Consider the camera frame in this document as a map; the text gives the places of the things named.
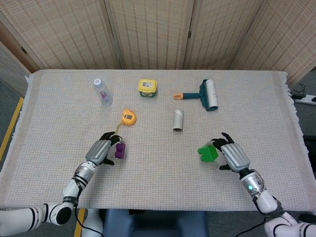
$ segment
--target woven room divider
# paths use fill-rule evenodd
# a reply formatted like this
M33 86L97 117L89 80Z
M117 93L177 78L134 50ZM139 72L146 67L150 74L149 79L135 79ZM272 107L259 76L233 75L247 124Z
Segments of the woven room divider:
M287 71L316 66L316 0L0 0L41 69Z
M231 69L278 70L294 86L316 66L316 0L269 0Z
M28 74L29 70L0 42L0 80L24 97L28 88L24 75Z

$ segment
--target orange handle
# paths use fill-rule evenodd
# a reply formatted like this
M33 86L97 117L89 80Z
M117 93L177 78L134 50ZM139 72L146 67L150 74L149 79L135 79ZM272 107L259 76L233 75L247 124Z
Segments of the orange handle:
M175 100L183 100L183 93L177 93L173 95L173 99Z

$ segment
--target power strip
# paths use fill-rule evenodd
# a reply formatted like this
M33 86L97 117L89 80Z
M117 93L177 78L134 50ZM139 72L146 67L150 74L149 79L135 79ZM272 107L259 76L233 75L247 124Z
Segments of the power strip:
M297 103L302 103L302 104L310 104L310 105L316 105L316 101L312 101L312 99L314 99L315 96L314 95L306 95L304 98L302 99L294 99L295 102Z

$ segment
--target bottle cap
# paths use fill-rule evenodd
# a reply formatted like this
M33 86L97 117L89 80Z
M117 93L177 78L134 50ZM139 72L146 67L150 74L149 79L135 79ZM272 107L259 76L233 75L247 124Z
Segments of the bottle cap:
M100 87L100 86L102 86L102 81L97 78L97 79L95 79L95 80L93 81L93 84L94 84L96 87Z

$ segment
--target metal hinge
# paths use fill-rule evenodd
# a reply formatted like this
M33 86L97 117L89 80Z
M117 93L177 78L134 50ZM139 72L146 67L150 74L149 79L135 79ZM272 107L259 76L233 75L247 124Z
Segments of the metal hinge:
M23 47L21 47L21 50L23 51L23 53L25 53L26 55L28 55L27 51L26 51Z

